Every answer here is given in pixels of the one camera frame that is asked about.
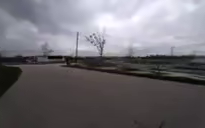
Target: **distant tree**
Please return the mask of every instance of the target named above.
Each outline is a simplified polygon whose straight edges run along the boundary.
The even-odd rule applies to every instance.
[[[54,52],[48,45],[47,42],[41,45],[41,50],[43,52],[43,56],[49,56],[52,52]]]
[[[132,44],[129,45],[128,49],[127,49],[128,53],[127,53],[127,57],[133,57],[135,54],[135,49],[133,48]]]
[[[89,36],[86,36],[86,40],[97,48],[100,57],[102,57],[104,54],[104,45],[106,43],[104,35],[100,33],[93,33]]]

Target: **grassy field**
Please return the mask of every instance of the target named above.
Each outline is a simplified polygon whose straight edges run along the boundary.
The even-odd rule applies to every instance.
[[[22,71],[18,67],[0,64],[0,97],[18,80]]]

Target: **sky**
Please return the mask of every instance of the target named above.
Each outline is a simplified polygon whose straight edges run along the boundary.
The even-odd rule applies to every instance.
[[[0,0],[0,51],[98,55],[86,41],[104,32],[105,55],[205,53],[205,0]]]

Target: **asphalt road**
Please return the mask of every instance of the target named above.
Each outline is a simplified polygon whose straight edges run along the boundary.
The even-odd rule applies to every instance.
[[[205,86],[22,65],[0,128],[205,128]]]

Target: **curb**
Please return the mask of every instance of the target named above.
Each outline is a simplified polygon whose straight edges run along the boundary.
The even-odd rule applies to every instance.
[[[118,71],[118,70],[96,69],[96,68],[82,67],[82,66],[62,65],[62,67],[78,68],[78,69],[106,72],[106,73],[112,73],[112,74],[120,74],[120,75],[135,76],[135,77],[145,77],[145,78],[150,78],[150,79],[175,81],[175,82],[205,86],[204,80],[196,80],[196,79],[191,79],[191,78],[186,78],[186,77],[157,76],[157,75],[153,75],[153,74],[136,74],[136,73],[131,73],[131,72],[122,72],[122,71]]]

